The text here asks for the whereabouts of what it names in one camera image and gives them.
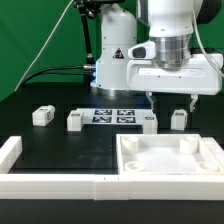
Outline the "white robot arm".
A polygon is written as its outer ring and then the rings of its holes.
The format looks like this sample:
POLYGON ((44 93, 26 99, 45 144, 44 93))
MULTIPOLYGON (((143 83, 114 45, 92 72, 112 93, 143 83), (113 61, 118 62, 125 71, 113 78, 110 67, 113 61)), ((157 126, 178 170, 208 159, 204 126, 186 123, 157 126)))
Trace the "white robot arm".
POLYGON ((215 95, 222 55, 193 53, 190 42, 209 0, 137 0, 137 14, 115 2, 101 6, 101 56, 91 87, 110 96, 132 91, 215 95))

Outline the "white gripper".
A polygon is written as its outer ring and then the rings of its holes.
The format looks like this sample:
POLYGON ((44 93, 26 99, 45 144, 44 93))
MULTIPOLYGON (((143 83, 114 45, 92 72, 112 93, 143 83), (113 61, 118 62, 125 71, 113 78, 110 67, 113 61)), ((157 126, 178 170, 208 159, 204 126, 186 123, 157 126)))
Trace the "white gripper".
POLYGON ((147 41, 128 50, 126 79, 131 90, 144 91, 154 110, 156 102, 151 92, 191 94, 190 112, 194 112, 198 95, 216 95, 222 87, 221 70, 223 58, 210 54, 193 54, 186 63, 176 68, 160 68, 155 61, 156 44, 147 41))

